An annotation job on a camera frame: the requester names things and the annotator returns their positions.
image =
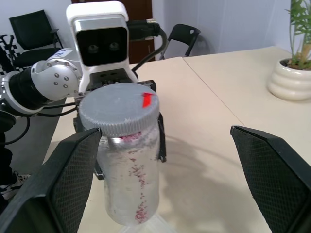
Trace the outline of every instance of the white plant pot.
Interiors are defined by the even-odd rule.
[[[268,89],[284,100],[307,100],[311,98],[311,71],[285,67],[279,61],[268,80]]]

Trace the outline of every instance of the cable connector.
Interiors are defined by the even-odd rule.
[[[155,19],[136,20],[127,22],[130,41],[145,40],[148,37],[159,36],[161,27]]]

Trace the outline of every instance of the white camera housing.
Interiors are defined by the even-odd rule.
[[[79,92],[86,91],[93,79],[106,75],[105,71],[114,74],[122,70],[133,83],[138,82],[129,66],[128,14],[121,2],[72,4],[66,15],[83,73]]]

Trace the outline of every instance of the gray floor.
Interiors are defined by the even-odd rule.
[[[53,104],[62,104],[65,100]],[[62,108],[45,110],[47,114],[61,113]],[[20,174],[33,174],[44,160],[49,148],[59,117],[36,116],[30,119],[30,128],[27,134],[11,145],[6,146],[13,153],[11,168]],[[18,137],[26,127],[26,119],[21,118],[16,125],[5,133],[6,141]]]

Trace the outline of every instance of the potted plant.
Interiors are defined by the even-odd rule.
[[[281,60],[268,81],[268,89],[286,100],[311,98],[311,3],[292,0],[290,13],[290,42],[292,57]]]

